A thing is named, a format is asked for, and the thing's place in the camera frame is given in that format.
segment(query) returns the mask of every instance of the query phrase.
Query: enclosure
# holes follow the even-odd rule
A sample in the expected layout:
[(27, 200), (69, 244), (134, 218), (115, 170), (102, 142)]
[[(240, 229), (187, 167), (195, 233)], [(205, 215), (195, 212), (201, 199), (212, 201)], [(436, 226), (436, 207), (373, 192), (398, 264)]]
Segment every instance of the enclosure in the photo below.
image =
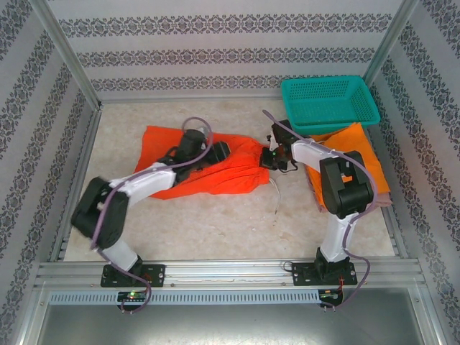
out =
[[(1, 344), (460, 343), (458, 0), (1, 9)], [(356, 226), (350, 250), (372, 268), (349, 307), (305, 305), (318, 287), (282, 269), (311, 261), (326, 229), (302, 167), (271, 172), (277, 188), (131, 208), (124, 240), (166, 270), (152, 305), (122, 315), (123, 289), (100, 287), (104, 260), (70, 225), (88, 182), (132, 174), (147, 126), (189, 116), (268, 144), (281, 82), (333, 75), (371, 91), (381, 120), (366, 134), (392, 201)]]

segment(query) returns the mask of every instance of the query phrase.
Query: beige floor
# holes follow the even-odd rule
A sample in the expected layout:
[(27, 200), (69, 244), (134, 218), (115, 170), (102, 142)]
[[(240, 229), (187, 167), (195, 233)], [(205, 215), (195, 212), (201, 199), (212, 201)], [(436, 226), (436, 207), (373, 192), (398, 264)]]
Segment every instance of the beige floor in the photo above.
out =
[[(119, 178), (133, 172), (142, 135), (150, 124), (180, 127), (189, 116), (206, 119), (215, 132), (244, 134), (265, 142), (270, 121), (262, 109), (285, 118), (282, 101), (188, 101), (104, 106), (86, 183), (100, 175)], [(313, 257), (326, 229), (304, 169), (273, 174), (280, 189), (280, 209), (274, 214), (273, 185), (246, 195), (198, 194), (161, 201), (148, 198), (129, 210), (124, 239), (143, 258), (269, 259)], [(101, 261), (89, 240), (72, 230), (66, 261)], [(367, 256), (394, 255), (382, 212), (377, 209), (357, 225), (351, 250)]]

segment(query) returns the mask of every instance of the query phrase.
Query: black mounting plate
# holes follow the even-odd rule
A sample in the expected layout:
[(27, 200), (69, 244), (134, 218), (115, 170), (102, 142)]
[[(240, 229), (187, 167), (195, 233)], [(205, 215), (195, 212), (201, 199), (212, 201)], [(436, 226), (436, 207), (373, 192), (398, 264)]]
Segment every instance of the black mounting plate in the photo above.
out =
[(356, 285), (358, 279), (354, 264), (349, 262), (345, 270), (336, 275), (329, 275), (321, 279), (315, 269), (314, 262), (292, 263), (294, 286), (324, 286), (339, 285), (340, 276), (344, 279), (344, 285)]
[[(149, 281), (152, 288), (162, 288), (165, 281), (165, 269), (163, 264), (143, 264), (141, 278)], [(144, 288), (145, 284), (120, 273), (111, 265), (106, 264), (102, 270), (101, 287), (103, 288)]]

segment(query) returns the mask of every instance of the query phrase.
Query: red-orange fabric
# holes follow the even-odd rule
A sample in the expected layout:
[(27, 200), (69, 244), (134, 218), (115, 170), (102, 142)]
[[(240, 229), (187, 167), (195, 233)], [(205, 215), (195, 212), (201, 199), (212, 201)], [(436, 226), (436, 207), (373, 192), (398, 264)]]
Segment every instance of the red-orange fabric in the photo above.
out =
[[(178, 146), (183, 133), (180, 129), (148, 126), (142, 138), (142, 152), (135, 172), (149, 167)], [(259, 167), (263, 146), (249, 137), (214, 133), (214, 142), (226, 142), (231, 154), (220, 163), (193, 171), (190, 177), (175, 187), (162, 190), (153, 198), (171, 199), (195, 193), (242, 194), (269, 182), (267, 169)]]

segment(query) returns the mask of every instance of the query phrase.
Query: green plastic basket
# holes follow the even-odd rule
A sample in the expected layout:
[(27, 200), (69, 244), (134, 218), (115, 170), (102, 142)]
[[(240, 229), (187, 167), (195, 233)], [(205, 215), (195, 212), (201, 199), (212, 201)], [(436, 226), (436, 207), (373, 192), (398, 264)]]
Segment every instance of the green plastic basket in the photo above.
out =
[(361, 122), (378, 124), (380, 115), (361, 77), (289, 79), (281, 83), (290, 125), (299, 134), (325, 134)]

